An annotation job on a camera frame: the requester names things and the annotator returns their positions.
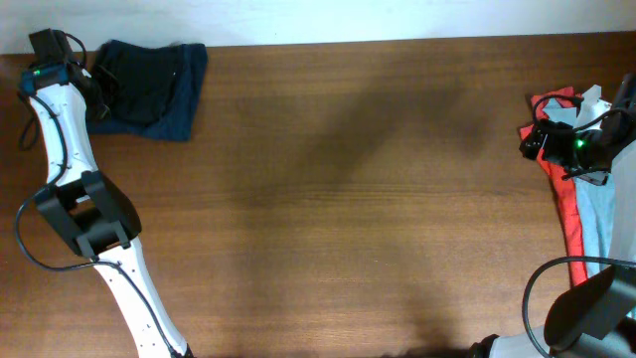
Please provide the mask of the black t-shirt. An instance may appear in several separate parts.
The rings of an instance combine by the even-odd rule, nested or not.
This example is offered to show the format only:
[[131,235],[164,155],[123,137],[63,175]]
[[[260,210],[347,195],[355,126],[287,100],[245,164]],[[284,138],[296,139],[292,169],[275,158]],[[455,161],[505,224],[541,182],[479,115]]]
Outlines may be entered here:
[[139,127],[159,121],[174,94],[183,62],[180,47],[148,49],[120,42],[105,44],[95,63],[116,79],[108,105],[113,119]]

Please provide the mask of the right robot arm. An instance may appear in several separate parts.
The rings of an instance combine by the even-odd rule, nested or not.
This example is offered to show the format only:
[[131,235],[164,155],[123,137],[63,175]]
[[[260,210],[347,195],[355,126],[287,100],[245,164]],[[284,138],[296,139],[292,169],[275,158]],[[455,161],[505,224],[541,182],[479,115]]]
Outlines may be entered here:
[[[468,354],[496,357],[632,357],[635,354],[635,77],[623,77],[612,101],[594,86],[535,96],[520,151],[550,176],[567,243],[566,256],[538,267],[522,298],[524,333],[491,335]],[[544,325],[530,322],[538,278],[566,265],[571,288]]]

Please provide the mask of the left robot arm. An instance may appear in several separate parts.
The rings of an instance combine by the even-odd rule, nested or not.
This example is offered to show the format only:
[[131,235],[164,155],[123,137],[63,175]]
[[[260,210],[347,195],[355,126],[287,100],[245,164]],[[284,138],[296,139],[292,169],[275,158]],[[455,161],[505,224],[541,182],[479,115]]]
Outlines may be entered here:
[[35,63],[22,73],[19,97],[38,122],[47,154],[45,184],[20,206],[34,205],[71,252],[70,271],[93,268],[110,289],[141,357],[190,357],[145,264],[140,218],[99,169],[87,122],[109,114],[101,84],[74,55],[62,30],[30,34]]

